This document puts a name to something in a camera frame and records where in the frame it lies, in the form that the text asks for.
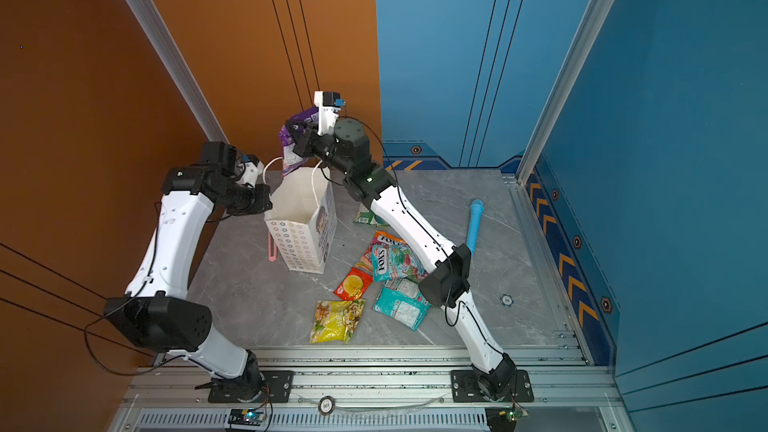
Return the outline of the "teal Fox's candy bag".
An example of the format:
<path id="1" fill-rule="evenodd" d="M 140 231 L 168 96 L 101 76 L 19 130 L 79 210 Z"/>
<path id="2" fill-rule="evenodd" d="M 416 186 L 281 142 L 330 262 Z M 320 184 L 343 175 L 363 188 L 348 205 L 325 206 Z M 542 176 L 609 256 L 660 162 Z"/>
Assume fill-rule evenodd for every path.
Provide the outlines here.
<path id="1" fill-rule="evenodd" d="M 428 275 L 416 254 L 403 244 L 374 245 L 371 262 L 375 282 L 409 279 L 418 283 Z"/>

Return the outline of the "purple Fox's candy bag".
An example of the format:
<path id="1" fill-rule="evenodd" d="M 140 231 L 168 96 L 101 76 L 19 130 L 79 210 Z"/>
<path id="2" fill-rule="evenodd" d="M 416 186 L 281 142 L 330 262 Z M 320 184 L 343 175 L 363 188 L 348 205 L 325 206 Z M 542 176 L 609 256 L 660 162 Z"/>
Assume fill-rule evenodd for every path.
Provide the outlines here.
<path id="1" fill-rule="evenodd" d="M 318 108 L 310 107 L 309 109 L 292 116 L 290 121 L 316 123 L 317 119 Z M 308 159 L 298 155 L 295 152 L 294 148 L 296 141 L 291 135 L 291 129 L 288 126 L 283 125 L 279 131 L 279 138 L 282 146 L 282 175 L 287 176 L 294 172 L 296 169 L 304 166 Z"/>

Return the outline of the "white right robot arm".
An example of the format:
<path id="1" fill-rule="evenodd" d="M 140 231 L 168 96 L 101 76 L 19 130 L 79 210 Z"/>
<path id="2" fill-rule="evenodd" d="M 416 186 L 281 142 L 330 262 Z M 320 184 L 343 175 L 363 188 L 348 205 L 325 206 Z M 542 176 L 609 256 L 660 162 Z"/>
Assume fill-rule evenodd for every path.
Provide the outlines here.
<path id="1" fill-rule="evenodd" d="M 474 301 L 469 283 L 472 252 L 441 235 L 406 198 L 396 178 L 376 162 L 366 126 L 354 118 L 335 121 L 328 131 L 295 120 L 285 122 L 294 152 L 314 157 L 339 171 L 349 195 L 383 218 L 418 257 L 427 272 L 419 288 L 444 311 L 469 352 L 482 395 L 501 401 L 513 394 L 517 366 L 493 338 Z"/>

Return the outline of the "white paper bag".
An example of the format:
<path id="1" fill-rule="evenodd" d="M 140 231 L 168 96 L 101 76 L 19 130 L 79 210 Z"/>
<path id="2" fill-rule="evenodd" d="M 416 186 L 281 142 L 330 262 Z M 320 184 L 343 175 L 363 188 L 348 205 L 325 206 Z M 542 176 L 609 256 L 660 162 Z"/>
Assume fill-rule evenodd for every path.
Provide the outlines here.
<path id="1" fill-rule="evenodd" d="M 288 269 L 322 274 L 338 224 L 333 187 L 320 167 L 301 167 L 271 193 L 264 220 Z"/>

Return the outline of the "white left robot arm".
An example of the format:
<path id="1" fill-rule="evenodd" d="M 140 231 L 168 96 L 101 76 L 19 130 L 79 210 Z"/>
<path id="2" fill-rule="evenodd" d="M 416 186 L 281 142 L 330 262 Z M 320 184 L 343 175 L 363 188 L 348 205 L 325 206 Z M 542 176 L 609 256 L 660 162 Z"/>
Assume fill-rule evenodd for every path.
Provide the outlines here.
<path id="1" fill-rule="evenodd" d="M 212 394 L 251 402 L 266 389 L 255 355 L 213 325 L 210 309 L 188 300 L 194 255 L 211 215 L 260 215 L 272 207 L 259 181 L 263 163 L 225 142 L 206 142 L 197 162 L 171 169 L 159 203 L 157 225 L 145 257 L 104 316 L 133 345 L 206 371 Z"/>

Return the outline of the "teal white candy bag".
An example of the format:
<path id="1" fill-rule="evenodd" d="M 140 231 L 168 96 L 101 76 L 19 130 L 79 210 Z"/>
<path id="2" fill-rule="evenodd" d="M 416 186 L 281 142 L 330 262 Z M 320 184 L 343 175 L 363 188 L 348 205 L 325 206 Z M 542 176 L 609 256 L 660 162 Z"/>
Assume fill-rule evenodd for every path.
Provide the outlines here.
<path id="1" fill-rule="evenodd" d="M 416 331 L 431 308 L 417 283 L 399 278 L 383 283 L 373 310 Z"/>

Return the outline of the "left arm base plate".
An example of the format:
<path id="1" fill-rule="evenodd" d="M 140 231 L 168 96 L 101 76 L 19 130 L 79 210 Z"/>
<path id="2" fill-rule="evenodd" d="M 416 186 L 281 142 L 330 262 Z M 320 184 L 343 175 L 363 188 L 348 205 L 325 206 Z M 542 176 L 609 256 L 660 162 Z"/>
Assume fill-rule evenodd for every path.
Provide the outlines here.
<path id="1" fill-rule="evenodd" d="M 289 401 L 294 372 L 272 370 L 259 372 L 253 379 L 212 379 L 196 390 L 208 392 L 210 403 L 284 404 Z"/>

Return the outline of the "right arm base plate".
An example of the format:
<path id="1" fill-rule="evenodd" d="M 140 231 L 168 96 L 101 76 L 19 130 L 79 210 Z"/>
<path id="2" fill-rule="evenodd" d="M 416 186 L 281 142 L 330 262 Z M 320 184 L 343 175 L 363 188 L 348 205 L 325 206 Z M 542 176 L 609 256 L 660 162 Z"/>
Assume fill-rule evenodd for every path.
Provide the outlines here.
<path id="1" fill-rule="evenodd" d="M 450 372 L 452 400 L 456 403 L 516 402 L 532 403 L 533 386 L 527 371 L 517 369 L 506 385 L 481 378 L 474 370 Z"/>

